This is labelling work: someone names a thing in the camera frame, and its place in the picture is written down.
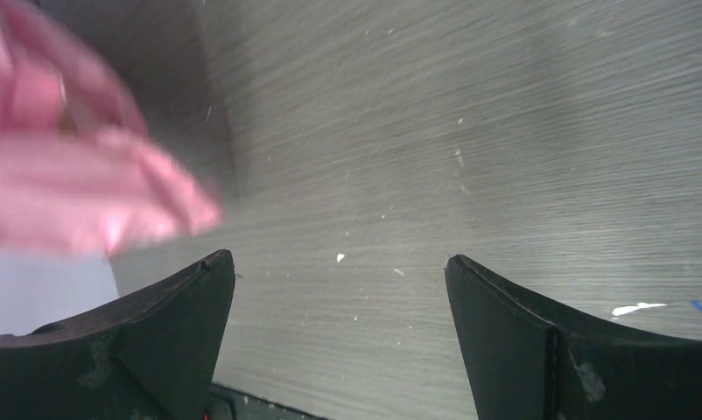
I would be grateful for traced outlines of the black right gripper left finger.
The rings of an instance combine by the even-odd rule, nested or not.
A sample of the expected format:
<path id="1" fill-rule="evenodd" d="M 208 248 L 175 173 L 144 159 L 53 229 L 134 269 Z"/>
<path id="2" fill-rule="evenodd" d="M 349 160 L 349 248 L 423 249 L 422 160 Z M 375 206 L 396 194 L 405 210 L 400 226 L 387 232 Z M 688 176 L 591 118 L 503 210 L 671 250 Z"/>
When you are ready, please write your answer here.
<path id="1" fill-rule="evenodd" d="M 24 336 L 0 335 L 0 419 L 200 419 L 235 290 L 220 249 Z"/>

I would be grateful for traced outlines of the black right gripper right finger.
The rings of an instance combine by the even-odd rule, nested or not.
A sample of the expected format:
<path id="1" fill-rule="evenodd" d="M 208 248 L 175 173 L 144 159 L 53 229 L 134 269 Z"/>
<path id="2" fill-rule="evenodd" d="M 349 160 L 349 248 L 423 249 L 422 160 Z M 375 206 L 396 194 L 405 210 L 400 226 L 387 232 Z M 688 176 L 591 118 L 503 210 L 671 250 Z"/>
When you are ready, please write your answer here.
<path id="1" fill-rule="evenodd" d="M 479 418 L 702 419 L 702 340 L 597 318 L 464 255 L 445 278 Z"/>

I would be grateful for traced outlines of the pink floral pillowcase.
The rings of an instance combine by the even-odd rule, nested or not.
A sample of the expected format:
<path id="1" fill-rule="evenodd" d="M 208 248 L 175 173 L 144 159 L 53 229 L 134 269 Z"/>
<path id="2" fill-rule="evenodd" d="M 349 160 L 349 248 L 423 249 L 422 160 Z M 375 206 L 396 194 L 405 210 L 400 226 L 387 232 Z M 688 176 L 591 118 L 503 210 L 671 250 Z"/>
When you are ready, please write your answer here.
<path id="1" fill-rule="evenodd" d="M 31 3 L 0 1 L 0 248 L 109 256 L 221 216 L 98 53 Z"/>

